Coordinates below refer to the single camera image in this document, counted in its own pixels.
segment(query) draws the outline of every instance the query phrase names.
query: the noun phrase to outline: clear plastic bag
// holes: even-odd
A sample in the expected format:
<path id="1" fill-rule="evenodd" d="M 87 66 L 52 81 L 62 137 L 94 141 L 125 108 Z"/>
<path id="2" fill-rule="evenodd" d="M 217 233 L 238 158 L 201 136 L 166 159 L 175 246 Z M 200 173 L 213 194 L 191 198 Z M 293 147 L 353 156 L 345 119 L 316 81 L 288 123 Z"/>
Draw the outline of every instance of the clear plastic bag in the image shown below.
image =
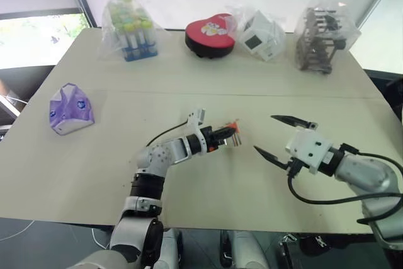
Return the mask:
<path id="1" fill-rule="evenodd" d="M 295 61 L 301 70 L 332 72 L 337 51 L 347 51 L 360 31 L 340 0 L 313 0 L 294 31 Z"/>
<path id="2" fill-rule="evenodd" d="M 102 43 L 99 56 L 126 61 L 158 54 L 157 31 L 151 17 L 138 0 L 109 0 L 102 16 Z"/>
<path id="3" fill-rule="evenodd" d="M 251 55 L 269 61 L 285 49 L 285 32 L 273 17 L 248 7 L 229 8 L 228 35 Z"/>

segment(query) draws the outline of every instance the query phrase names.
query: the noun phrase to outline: floor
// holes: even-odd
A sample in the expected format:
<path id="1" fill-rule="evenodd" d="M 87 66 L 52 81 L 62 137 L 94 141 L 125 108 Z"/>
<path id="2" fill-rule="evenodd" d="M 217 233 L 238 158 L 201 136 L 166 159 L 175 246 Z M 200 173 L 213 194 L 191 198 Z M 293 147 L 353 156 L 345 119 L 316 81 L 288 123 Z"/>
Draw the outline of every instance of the floor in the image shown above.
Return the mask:
<path id="1" fill-rule="evenodd" d="M 0 219 L 0 238 L 24 229 L 30 221 Z M 218 230 L 182 229 L 183 269 L 221 268 Z M 106 245 L 108 236 L 95 230 L 96 239 Z M 271 269 L 282 269 L 275 251 L 284 233 L 254 232 Z M 91 228 L 51 222 L 34 222 L 24 233 L 0 241 L 1 268 L 65 269 L 100 248 L 94 243 Z M 304 260 L 304 269 L 387 269 L 382 250 L 374 243 L 352 244 L 345 250 L 333 250 L 320 257 Z"/>

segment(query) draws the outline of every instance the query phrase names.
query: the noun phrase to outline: beige table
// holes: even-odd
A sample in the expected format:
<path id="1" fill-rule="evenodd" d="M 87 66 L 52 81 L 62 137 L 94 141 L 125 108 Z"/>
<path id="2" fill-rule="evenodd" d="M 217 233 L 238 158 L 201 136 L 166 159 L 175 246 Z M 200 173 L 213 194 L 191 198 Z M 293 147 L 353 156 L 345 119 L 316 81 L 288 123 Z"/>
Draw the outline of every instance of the beige table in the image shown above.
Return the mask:
<path id="1" fill-rule="evenodd" d="M 114 224 L 130 191 L 132 156 L 202 106 L 205 125 L 240 119 L 245 144 L 169 170 L 165 225 L 370 231 L 355 222 L 361 217 L 359 202 L 313 206 L 293 198 L 285 173 L 252 147 L 285 160 L 284 146 L 295 129 L 270 118 L 285 114 L 318 122 L 335 144 L 347 142 L 402 162 L 402 126 L 350 55 L 336 57 L 334 73 L 324 77 L 296 71 L 285 59 L 259 62 L 240 50 L 221 60 L 202 60 L 188 52 L 183 33 L 174 32 L 155 58 L 105 63 L 96 58 L 100 37 L 97 29 L 80 34 L 1 143 L 1 217 Z M 48 101 L 66 82 L 88 94 L 96 123 L 61 137 L 48 126 Z M 344 183 L 308 171 L 295 187 L 309 198 L 353 194 Z"/>

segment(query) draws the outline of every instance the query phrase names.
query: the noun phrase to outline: purple object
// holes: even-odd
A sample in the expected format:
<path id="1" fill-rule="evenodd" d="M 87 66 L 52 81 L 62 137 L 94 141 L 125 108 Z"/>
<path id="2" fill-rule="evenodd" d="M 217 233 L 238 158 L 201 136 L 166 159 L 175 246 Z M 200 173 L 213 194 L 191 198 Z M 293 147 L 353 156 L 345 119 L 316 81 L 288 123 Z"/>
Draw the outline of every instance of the purple object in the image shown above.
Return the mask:
<path id="1" fill-rule="evenodd" d="M 49 122 L 59 135 L 93 124 L 93 110 L 86 94 L 75 84 L 63 86 L 50 100 Z"/>

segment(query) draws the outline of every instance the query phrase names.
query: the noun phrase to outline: white cable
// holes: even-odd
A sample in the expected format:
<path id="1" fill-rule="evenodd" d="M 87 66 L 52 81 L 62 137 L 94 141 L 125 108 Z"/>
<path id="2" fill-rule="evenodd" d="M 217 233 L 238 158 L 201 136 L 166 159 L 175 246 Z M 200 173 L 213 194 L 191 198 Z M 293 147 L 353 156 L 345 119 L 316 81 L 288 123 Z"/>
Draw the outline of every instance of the white cable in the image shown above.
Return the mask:
<path id="1" fill-rule="evenodd" d="M 29 227 L 31 227 L 31 225 L 32 225 L 33 223 L 35 223 L 34 220 L 33 220 L 32 222 L 30 222 L 29 225 L 26 226 L 26 227 L 25 227 L 23 230 L 21 230 L 20 232 L 17 232 L 16 234 L 13 234 L 12 236 L 8 236 L 8 237 L 6 237 L 6 238 L 4 238 L 4 239 L 0 239 L 0 242 L 1 242 L 1 241 L 5 241 L 5 240 L 7 240 L 7 239 L 14 238 L 14 237 L 16 237 L 16 236 L 19 236 L 21 233 L 23 233 L 23 232 L 26 231 Z"/>
<path id="2" fill-rule="evenodd" d="M 99 243 L 99 242 L 96 240 L 96 238 L 95 238 L 94 228 L 91 228 L 91 233 L 93 234 L 93 240 L 94 240 L 95 244 L 97 244 L 97 245 L 98 245 L 99 247 L 101 247 L 102 249 L 107 250 L 108 247 L 109 247 L 109 243 L 106 245 L 106 247 L 103 246 L 101 243 Z"/>
<path id="3" fill-rule="evenodd" d="M 23 100 L 21 100 L 21 99 L 17 99 L 17 98 L 13 98 L 13 97 L 5 96 L 5 95 L 3 95 L 3 94 L 0 94 L 0 96 L 5 97 L 6 99 L 12 99 L 12 100 L 15 100 L 15 101 L 19 101 L 19 102 L 21 102 L 21 103 L 24 103 L 24 104 L 28 104 L 28 102 L 23 101 Z"/>

